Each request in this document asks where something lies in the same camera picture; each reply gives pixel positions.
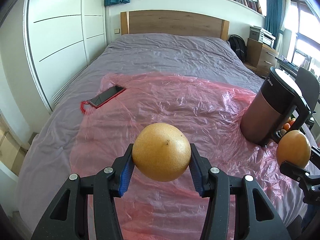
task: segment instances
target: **mattress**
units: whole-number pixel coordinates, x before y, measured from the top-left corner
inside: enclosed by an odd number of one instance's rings
[[[80,102],[97,95],[108,73],[137,75],[163,72],[222,82],[257,93],[263,80],[247,69],[226,41],[211,37],[169,34],[129,34],[111,43],[71,84],[22,165],[17,188],[18,208],[31,231],[50,201],[71,174],[70,153],[84,118]],[[308,131],[312,145],[316,143]],[[311,173],[316,168],[309,164]],[[276,205],[286,225],[302,210],[297,183]]]

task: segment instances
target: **electric kettle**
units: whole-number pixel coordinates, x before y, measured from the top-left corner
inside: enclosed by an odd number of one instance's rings
[[[281,139],[278,131],[296,108],[299,116],[289,131],[298,130],[311,111],[294,80],[284,71],[271,67],[242,117],[240,130],[248,141],[260,146],[264,147],[270,139],[278,143]]]

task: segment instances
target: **metal bolt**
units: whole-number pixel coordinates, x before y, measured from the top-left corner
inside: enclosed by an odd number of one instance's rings
[[[246,175],[244,178],[247,181],[253,181],[253,177],[251,175]]]
[[[111,168],[111,167],[106,167],[104,169],[104,173],[111,173],[111,172],[113,172],[113,168]]]
[[[212,172],[212,173],[219,173],[220,172],[220,170],[217,168],[217,167],[212,167],[211,169],[210,169],[210,171]]]
[[[77,174],[71,174],[70,176],[69,176],[69,179],[70,180],[75,180],[75,179],[77,179],[78,178],[78,175]]]

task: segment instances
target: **smartphone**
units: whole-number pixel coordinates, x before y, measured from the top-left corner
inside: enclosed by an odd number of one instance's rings
[[[95,108],[99,108],[100,106],[102,106],[112,98],[116,97],[123,91],[125,91],[125,88],[123,87],[120,87],[120,86],[111,87],[108,90],[97,95],[95,98],[92,98],[91,100],[89,100],[89,104]]]

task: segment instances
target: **white printer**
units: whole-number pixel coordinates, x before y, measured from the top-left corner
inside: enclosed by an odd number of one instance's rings
[[[271,48],[273,48],[273,43],[276,40],[272,33],[258,26],[250,26],[249,38],[267,44]]]

